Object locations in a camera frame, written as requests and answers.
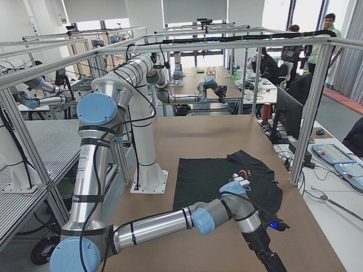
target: blue light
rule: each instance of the blue light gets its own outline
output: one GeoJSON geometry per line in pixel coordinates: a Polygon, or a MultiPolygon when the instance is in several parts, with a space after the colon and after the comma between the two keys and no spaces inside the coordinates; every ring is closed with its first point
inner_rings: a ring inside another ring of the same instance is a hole
{"type": "Polygon", "coordinates": [[[276,229],[276,230],[278,229],[278,224],[276,222],[270,223],[269,226],[276,229]]]}

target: gray floor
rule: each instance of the gray floor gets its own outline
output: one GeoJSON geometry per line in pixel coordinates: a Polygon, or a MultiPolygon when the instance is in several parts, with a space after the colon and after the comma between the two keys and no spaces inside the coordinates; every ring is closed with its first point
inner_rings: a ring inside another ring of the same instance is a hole
{"type": "MultiPolygon", "coordinates": [[[[167,108],[168,116],[172,116],[172,110],[170,107],[167,108]]],[[[162,107],[158,107],[158,115],[161,115],[162,107]]],[[[340,105],[339,103],[327,98],[322,97],[320,109],[317,116],[317,121],[322,124],[331,134],[333,134],[340,141],[350,131],[354,123],[361,117],[360,114],[340,105]]],[[[135,159],[133,152],[127,156],[130,168],[134,167],[135,159]]],[[[124,181],[119,178],[113,183],[109,196],[106,198],[104,203],[104,221],[109,222],[120,195],[124,189],[124,181]]],[[[31,229],[36,226],[37,222],[33,219],[24,226],[24,228],[31,229]]],[[[36,238],[41,238],[44,232],[37,233],[36,238]]],[[[48,272],[49,265],[36,266],[30,261],[29,255],[32,248],[37,243],[37,240],[19,239],[14,238],[3,251],[0,252],[0,271],[1,272],[48,272]]]]}

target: perforated metal surface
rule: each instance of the perforated metal surface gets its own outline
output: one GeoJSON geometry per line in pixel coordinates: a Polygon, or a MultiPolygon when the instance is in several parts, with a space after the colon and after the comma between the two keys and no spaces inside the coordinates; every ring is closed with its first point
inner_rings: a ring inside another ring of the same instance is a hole
{"type": "MultiPolygon", "coordinates": [[[[26,121],[51,179],[57,184],[78,158],[78,120],[26,121]]],[[[0,171],[0,191],[11,182],[7,167],[0,171]]],[[[47,197],[45,186],[33,194],[0,193],[0,250],[47,197]]]]}

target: computer mouse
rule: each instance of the computer mouse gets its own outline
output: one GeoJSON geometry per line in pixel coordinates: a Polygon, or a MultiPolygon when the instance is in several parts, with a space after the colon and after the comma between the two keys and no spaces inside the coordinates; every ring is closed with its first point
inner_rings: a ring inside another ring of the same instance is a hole
{"type": "Polygon", "coordinates": [[[325,134],[325,131],[323,129],[318,129],[316,131],[316,135],[324,135],[325,134]]]}

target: red floor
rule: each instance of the red floor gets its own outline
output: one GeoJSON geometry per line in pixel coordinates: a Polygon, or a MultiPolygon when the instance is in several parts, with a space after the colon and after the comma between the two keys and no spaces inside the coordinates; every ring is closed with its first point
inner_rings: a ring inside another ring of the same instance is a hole
{"type": "Polygon", "coordinates": [[[355,111],[355,112],[363,115],[363,105],[360,105],[357,102],[354,102],[350,98],[338,93],[337,91],[333,91],[331,89],[324,88],[324,95],[329,97],[330,99],[346,106],[347,108],[351,109],[352,111],[355,111]]]}

